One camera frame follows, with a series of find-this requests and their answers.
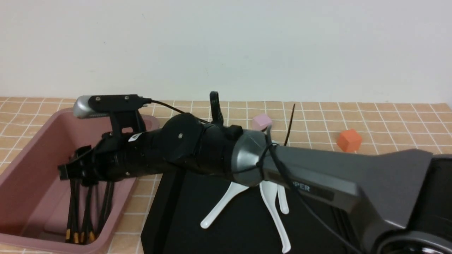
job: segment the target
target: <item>wooden block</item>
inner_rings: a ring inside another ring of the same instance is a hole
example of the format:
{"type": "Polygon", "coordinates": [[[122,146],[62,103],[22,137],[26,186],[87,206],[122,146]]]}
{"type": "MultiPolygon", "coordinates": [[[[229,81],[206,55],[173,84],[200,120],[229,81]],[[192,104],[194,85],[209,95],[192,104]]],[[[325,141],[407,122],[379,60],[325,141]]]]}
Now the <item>wooden block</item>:
{"type": "Polygon", "coordinates": [[[260,114],[253,117],[252,128],[255,131],[263,131],[268,125],[272,123],[272,119],[266,114],[260,114]]]}
{"type": "Polygon", "coordinates": [[[337,144],[344,152],[354,152],[359,149],[363,138],[354,129],[341,132],[337,144]]]}

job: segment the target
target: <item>white label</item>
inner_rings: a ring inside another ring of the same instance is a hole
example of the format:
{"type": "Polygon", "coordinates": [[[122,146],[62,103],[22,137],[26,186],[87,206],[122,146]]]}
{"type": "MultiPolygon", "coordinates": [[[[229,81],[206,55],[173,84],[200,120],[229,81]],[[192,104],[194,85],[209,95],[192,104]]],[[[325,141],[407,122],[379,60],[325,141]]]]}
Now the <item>white label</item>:
{"type": "Polygon", "coordinates": [[[137,134],[133,135],[132,137],[129,138],[129,142],[132,142],[132,141],[137,140],[137,138],[138,138],[141,134],[143,134],[143,133],[144,133],[144,132],[137,133],[137,134]]]}

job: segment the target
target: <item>pink cube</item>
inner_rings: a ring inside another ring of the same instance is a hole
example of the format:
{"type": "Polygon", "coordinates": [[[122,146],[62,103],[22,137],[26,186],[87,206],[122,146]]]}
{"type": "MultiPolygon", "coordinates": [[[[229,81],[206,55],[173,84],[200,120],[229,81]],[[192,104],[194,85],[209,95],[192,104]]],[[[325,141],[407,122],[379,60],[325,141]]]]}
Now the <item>pink cube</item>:
{"type": "Polygon", "coordinates": [[[253,117],[253,130],[262,131],[267,128],[268,125],[272,123],[270,117],[266,114],[260,114],[258,116],[253,117]]]}

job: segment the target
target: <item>black object in bin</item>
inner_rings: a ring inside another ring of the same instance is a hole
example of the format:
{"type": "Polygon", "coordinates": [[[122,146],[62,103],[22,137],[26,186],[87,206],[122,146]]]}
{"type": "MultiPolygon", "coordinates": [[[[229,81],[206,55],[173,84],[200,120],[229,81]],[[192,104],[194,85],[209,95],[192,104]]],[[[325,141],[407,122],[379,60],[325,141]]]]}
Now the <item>black object in bin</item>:
{"type": "MultiPolygon", "coordinates": [[[[221,199],[230,182],[190,172],[163,175],[147,217],[141,242],[145,254],[278,254],[282,244],[258,187],[250,188],[226,206],[208,229],[201,221],[221,199]]],[[[286,190],[290,212],[281,220],[295,253],[349,253],[331,233],[286,190]]],[[[306,199],[318,215],[344,238],[356,244],[347,215],[306,199]]]]}

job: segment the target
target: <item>white wall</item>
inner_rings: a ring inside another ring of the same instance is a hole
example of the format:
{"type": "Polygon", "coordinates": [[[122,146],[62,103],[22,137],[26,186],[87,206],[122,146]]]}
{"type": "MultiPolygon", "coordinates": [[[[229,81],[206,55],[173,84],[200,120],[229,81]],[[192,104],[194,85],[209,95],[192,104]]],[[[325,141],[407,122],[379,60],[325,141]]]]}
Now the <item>white wall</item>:
{"type": "Polygon", "coordinates": [[[0,95],[452,103],[451,10],[450,0],[2,0],[0,95]]]}

